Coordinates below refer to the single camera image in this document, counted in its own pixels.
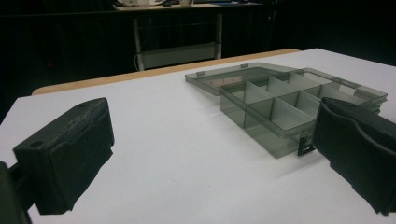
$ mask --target open storage box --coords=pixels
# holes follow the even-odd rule
[[[375,114],[387,101],[382,91],[312,68],[267,63],[197,72],[186,75],[186,81],[220,95],[221,111],[276,158],[310,144],[321,98],[347,101]]]

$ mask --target background table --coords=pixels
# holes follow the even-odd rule
[[[312,67],[389,94],[380,113],[396,121],[396,68],[321,49],[174,71],[18,99],[0,126],[1,160],[70,107],[109,102],[116,143],[74,210],[29,213],[45,223],[396,223],[377,215],[317,151],[274,159],[219,110],[219,97],[184,75],[240,63]]]

